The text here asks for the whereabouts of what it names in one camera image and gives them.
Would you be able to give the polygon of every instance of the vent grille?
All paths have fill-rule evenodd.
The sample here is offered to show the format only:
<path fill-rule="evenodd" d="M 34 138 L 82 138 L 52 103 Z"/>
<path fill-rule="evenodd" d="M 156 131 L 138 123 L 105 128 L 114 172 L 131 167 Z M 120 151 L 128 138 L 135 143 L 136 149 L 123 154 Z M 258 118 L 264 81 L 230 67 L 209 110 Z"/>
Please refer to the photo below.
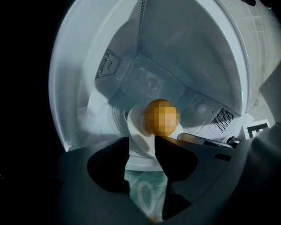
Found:
<path fill-rule="evenodd" d="M 222 108 L 211 123 L 223 133 L 233 119 L 234 115 Z"/>
<path fill-rule="evenodd" d="M 120 62 L 121 58 L 117 56 L 112 50 L 107 48 L 101 60 L 95 79 L 115 75 Z"/>
<path fill-rule="evenodd" d="M 145 6 L 146 6 L 146 0 L 141 0 L 139 35 L 141 33 L 141 27 L 142 27 L 142 21 L 143 21 L 143 18 L 144 18 Z"/>

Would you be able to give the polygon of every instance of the pixelated blur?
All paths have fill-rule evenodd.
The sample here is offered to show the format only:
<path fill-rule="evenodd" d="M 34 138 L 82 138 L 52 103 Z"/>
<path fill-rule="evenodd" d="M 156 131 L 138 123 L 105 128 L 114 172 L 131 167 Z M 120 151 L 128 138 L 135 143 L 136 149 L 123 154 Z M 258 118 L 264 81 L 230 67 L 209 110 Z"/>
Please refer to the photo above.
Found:
<path fill-rule="evenodd" d="M 144 118 L 148 132 L 159 136 L 169 136 L 180 122 L 180 113 L 169 101 L 157 99 L 148 105 Z"/>

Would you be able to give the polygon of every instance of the orange object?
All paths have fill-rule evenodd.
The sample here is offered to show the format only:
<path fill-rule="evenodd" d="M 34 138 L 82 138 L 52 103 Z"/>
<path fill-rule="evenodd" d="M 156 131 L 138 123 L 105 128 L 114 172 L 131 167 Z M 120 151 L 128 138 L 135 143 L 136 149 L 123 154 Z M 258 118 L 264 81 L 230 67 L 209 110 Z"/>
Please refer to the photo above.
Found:
<path fill-rule="evenodd" d="M 157 99 L 146 108 L 144 121 L 148 132 L 159 136 L 169 136 L 175 131 L 180 121 L 180 114 L 169 101 Z"/>

